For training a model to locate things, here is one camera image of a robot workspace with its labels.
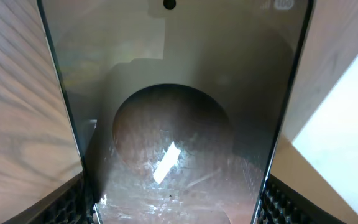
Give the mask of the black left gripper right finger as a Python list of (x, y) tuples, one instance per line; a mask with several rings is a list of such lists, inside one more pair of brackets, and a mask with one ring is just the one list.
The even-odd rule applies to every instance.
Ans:
[(260, 195), (256, 224), (344, 224), (269, 175)]

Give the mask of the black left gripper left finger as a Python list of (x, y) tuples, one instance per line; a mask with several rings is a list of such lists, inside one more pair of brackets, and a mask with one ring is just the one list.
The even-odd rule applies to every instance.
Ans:
[(8, 224), (92, 224), (93, 193), (84, 173), (6, 221)]

